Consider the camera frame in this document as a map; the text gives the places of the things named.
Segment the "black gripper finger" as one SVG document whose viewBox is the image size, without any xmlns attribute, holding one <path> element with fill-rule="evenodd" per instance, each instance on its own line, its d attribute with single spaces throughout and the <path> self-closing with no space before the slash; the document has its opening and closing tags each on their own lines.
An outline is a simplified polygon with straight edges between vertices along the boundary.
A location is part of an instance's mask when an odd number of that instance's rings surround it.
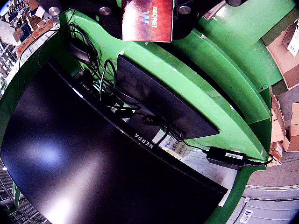
<svg viewBox="0 0 299 224">
<path fill-rule="evenodd" d="M 115 0 L 38 0 L 50 15 L 68 8 L 75 9 L 97 21 L 111 36 L 122 38 L 122 10 Z"/>
<path fill-rule="evenodd" d="M 176 0 L 173 13 L 173 39 L 179 40 L 188 36 L 197 21 L 220 3 L 221 0 Z"/>
</svg>

